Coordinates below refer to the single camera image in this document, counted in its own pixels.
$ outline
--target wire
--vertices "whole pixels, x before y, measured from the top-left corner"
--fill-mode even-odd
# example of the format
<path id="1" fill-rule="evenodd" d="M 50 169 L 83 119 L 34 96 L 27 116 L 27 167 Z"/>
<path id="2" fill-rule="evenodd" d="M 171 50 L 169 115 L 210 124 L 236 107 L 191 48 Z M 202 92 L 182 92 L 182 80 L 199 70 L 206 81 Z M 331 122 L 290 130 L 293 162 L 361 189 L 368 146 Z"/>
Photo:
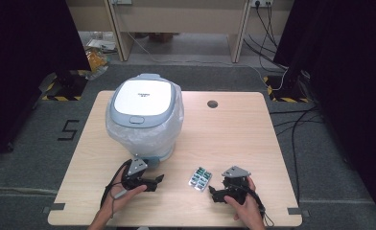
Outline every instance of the wire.
<path id="1" fill-rule="evenodd" d="M 122 182 L 115 183 L 115 184 L 113 184 L 113 186 L 112 186 L 111 189 L 113 189 L 113 187 L 120 187 L 120 188 L 123 188 L 123 186 L 121 187 L 119 184 L 123 184 L 123 183 L 122 183 Z M 120 199 L 120 198 L 122 198 L 122 197 L 121 197 L 121 196 L 120 196 L 120 197 L 115 197 L 115 196 L 111 193 L 111 189 L 110 189 L 110 191 L 109 191 L 110 197 L 112 198 L 112 208 L 111 208 L 111 210 L 112 210 L 112 214 L 111 214 L 110 218 L 113 219 L 113 215 L 114 215 L 114 201 L 117 200 L 117 199 Z"/>
<path id="2" fill-rule="evenodd" d="M 304 123 L 317 123 L 317 124 L 323 124 L 323 122 L 309 121 L 309 120 L 307 120 L 307 121 L 299 121 L 299 122 L 302 122 L 302 123 L 301 123 L 301 124 L 297 124 L 297 126 L 301 126 L 301 125 L 303 125 Z M 276 135 L 276 136 L 279 136 L 279 135 L 283 134 L 284 132 L 286 132 L 286 131 L 288 131 L 288 130 L 290 130 L 290 129 L 292 129 L 292 128 L 293 128 L 292 126 L 287 127 L 287 128 L 285 128 L 284 130 L 278 132 L 278 133 L 275 134 L 275 135 Z"/>
<path id="3" fill-rule="evenodd" d="M 298 118 L 298 120 L 294 123 L 294 126 L 293 126 L 293 132 L 292 132 L 292 139 L 291 139 L 291 143 L 292 143 L 292 147 L 293 147 L 293 157 L 294 157 L 294 172 L 295 172 L 295 181 L 296 181 L 296 203 L 298 204 L 299 206 L 299 197 L 300 197 L 300 191 L 299 191 L 299 176 L 298 176 L 298 166 L 297 166 L 297 163 L 296 163 L 296 154 L 295 154 L 295 143 L 294 143 L 294 133 L 295 133 L 295 128 L 298 124 L 298 122 L 310 111 L 312 111 L 313 109 L 316 109 L 316 106 L 308 109 L 307 111 L 305 111 L 304 113 L 302 113 L 302 115 Z"/>
<path id="4" fill-rule="evenodd" d="M 247 43 L 247 41 L 245 39 L 243 39 L 244 43 L 247 45 L 247 47 L 254 53 L 256 53 L 257 55 L 259 55 L 259 59 L 260 57 L 263 57 L 264 59 L 266 59 L 267 61 L 271 62 L 271 64 L 274 64 L 275 66 L 277 66 L 278 68 L 282 69 L 282 70 L 286 70 L 285 67 L 283 67 L 282 65 L 280 64 L 277 64 L 277 63 L 274 63 L 274 61 L 272 61 L 269 57 L 263 55 L 261 53 L 261 51 L 257 51 L 254 47 L 252 47 L 250 44 Z M 275 72 L 275 73 L 280 73 L 282 74 L 283 72 L 277 72 L 277 71 L 271 71 L 271 70 L 268 70 L 268 69 L 265 69 L 264 66 L 262 65 L 262 63 L 260 62 L 260 65 L 262 66 L 262 68 L 266 71 L 269 71 L 269 72 Z"/>
<path id="5" fill-rule="evenodd" d="M 265 25 L 265 23 L 264 23 L 264 21 L 263 21 L 262 16 L 261 16 L 260 13 L 259 13 L 259 9 L 258 9 L 258 8 L 256 8 L 256 12 L 257 12 L 257 15 L 259 16 L 260 21 L 262 22 L 262 25 L 263 25 L 263 27 L 264 27 L 266 33 L 267 33 L 267 37 L 268 37 L 269 40 L 272 42 L 272 44 L 275 46 L 275 48 L 277 48 L 277 44 L 275 43 L 274 39 L 271 37 L 269 30 L 266 28 L 266 25 Z"/>
<path id="6" fill-rule="evenodd" d="M 268 13 L 269 13 L 269 26 L 270 26 L 270 31 L 271 31 L 271 38 L 273 40 L 273 43 L 276 45 L 277 47 L 277 43 L 275 42 L 275 38 L 274 38 L 274 34 L 272 33 L 272 23 L 271 23 L 271 18 L 272 18 L 272 6 L 270 4 L 270 2 L 267 3 L 267 10 L 268 10 Z"/>
<path id="7" fill-rule="evenodd" d="M 269 221 L 271 222 L 271 225 L 269 225 L 267 223 L 267 219 L 269 219 Z M 265 218 L 264 218 L 264 221 L 265 221 L 265 224 L 268 226 L 268 227 L 273 227 L 274 226 L 274 222 L 272 221 L 272 219 L 267 215 L 267 213 L 265 212 Z"/>
<path id="8" fill-rule="evenodd" d="M 276 88 L 275 90 L 280 90 L 283 87 L 284 78 L 286 77 L 287 71 L 288 69 L 286 70 L 286 72 L 284 72 L 283 77 L 281 77 L 280 86 L 278 86 L 278 88 Z"/>
<path id="9" fill-rule="evenodd" d="M 301 112 L 306 112 L 306 111 L 310 111 L 312 108 L 309 108 L 309 109 L 306 109 L 306 110 L 291 110 L 291 111 L 276 111 L 276 112 L 270 112 L 269 114 L 284 114 L 284 113 L 301 113 Z"/>
<path id="10" fill-rule="evenodd" d="M 306 122 L 322 124 L 323 122 L 312 121 L 312 119 L 316 118 L 317 116 L 320 116 L 320 115 L 318 114 L 318 115 L 316 115 L 316 116 L 314 116 L 314 117 L 311 117 L 311 118 L 308 119 L 308 120 L 299 121 L 299 122 L 302 123 L 302 124 L 303 124 L 303 123 L 306 123 Z M 296 122 L 296 121 L 284 122 L 284 123 L 280 123 L 280 124 L 274 125 L 274 127 L 281 127 L 281 126 L 283 126 L 283 125 L 290 124 L 290 123 L 294 123 L 294 122 Z"/>
<path id="11" fill-rule="evenodd" d="M 268 49 L 268 48 L 266 48 L 266 47 L 263 47 L 263 46 L 261 46 L 259 43 L 257 43 L 257 41 L 255 41 L 255 40 L 253 39 L 253 37 L 251 37 L 250 34 L 248 35 L 248 37 L 250 37 L 250 40 L 253 41 L 257 46 L 262 47 L 263 50 L 267 50 L 267 51 L 270 51 L 270 52 L 272 52 L 273 54 L 275 54 L 275 51 L 273 51 L 273 50 L 271 50 L 271 49 Z"/>

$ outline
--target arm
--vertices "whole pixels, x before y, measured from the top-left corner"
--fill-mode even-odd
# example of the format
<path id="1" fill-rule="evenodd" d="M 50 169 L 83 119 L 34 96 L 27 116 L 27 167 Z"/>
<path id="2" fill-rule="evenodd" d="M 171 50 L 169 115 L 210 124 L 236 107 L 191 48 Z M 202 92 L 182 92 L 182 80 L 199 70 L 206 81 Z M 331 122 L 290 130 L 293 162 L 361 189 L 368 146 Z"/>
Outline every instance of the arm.
<path id="1" fill-rule="evenodd" d="M 247 181 L 248 187 L 255 191 L 256 186 L 254 185 L 253 180 L 248 177 Z M 260 215 L 257 202 L 253 197 L 251 197 L 251 195 L 247 194 L 245 203 L 243 205 L 240 205 L 234 198 L 228 195 L 224 197 L 224 201 L 226 201 L 226 203 L 230 204 L 236 210 L 236 215 L 233 217 L 233 219 L 240 219 L 250 230 L 266 229 Z"/>
<path id="2" fill-rule="evenodd" d="M 116 179 L 114 184 L 119 183 L 122 179 L 123 174 L 122 169 Z M 102 205 L 101 209 L 96 213 L 95 218 L 92 223 L 87 228 L 88 230 L 101 230 L 105 229 L 107 222 L 112 218 L 112 215 L 120 211 L 134 196 L 144 192 L 147 189 L 146 185 L 141 185 L 133 190 L 127 191 L 124 195 L 115 198 L 117 194 L 124 191 L 122 184 L 116 184 L 112 187 L 109 193 L 106 196 L 105 202 Z"/>

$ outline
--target yellow black tape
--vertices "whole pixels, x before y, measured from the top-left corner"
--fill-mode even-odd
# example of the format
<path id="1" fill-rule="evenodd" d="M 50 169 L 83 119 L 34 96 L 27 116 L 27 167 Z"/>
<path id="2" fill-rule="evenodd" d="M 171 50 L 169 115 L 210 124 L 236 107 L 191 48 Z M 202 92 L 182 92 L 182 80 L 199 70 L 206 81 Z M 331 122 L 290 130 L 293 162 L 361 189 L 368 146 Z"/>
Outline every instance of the yellow black tape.
<path id="1" fill-rule="evenodd" d="M 64 96 L 50 96 L 46 95 L 42 98 L 44 101 L 59 101 L 59 102 L 68 102 L 68 101 L 79 101 L 81 96 L 79 97 L 64 97 Z"/>
<path id="2" fill-rule="evenodd" d="M 68 102 L 68 101 L 79 101 L 81 99 L 81 94 L 86 83 L 82 79 L 77 79 L 80 82 L 78 85 L 80 87 L 73 87 L 71 89 L 63 88 L 59 83 L 57 77 L 53 78 L 52 82 L 48 85 L 45 91 L 45 96 L 42 97 L 44 101 L 57 101 L 57 102 Z"/>
<path id="3" fill-rule="evenodd" d="M 270 82 L 269 82 L 269 77 L 264 77 L 263 78 L 267 88 L 267 91 L 269 93 L 270 100 L 274 102 L 283 102 L 283 103 L 307 103 L 308 99 L 307 98 L 295 98 L 295 97 L 275 97 L 274 96 L 274 90 L 272 90 Z"/>

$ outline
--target black curtain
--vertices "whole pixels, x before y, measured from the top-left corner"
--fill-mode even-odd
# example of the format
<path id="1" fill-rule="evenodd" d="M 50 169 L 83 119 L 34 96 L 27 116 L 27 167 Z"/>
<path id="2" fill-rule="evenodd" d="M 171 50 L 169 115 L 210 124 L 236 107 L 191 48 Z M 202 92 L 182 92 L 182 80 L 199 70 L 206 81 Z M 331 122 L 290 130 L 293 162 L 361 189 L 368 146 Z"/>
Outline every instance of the black curtain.
<path id="1" fill-rule="evenodd" d="M 64 0 L 0 1 L 0 148 L 49 74 L 89 69 Z"/>
<path id="2" fill-rule="evenodd" d="M 300 42 L 310 31 L 317 4 L 295 0 L 275 60 L 293 60 L 311 74 L 317 96 L 334 137 L 360 174 L 376 202 L 376 2 L 326 1 L 331 15 L 313 47 Z"/>

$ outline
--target power outlet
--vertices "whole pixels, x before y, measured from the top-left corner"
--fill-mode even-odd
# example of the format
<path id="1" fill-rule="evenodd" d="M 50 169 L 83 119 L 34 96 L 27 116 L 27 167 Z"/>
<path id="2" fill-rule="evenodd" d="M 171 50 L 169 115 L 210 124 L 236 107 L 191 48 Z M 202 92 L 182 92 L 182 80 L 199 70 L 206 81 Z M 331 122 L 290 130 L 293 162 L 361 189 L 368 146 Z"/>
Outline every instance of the power outlet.
<path id="1" fill-rule="evenodd" d="M 260 2 L 259 8 L 266 8 L 266 7 L 271 7 L 272 6 L 272 0 L 251 0 L 251 6 L 253 8 L 256 7 L 256 2 L 257 1 Z"/>

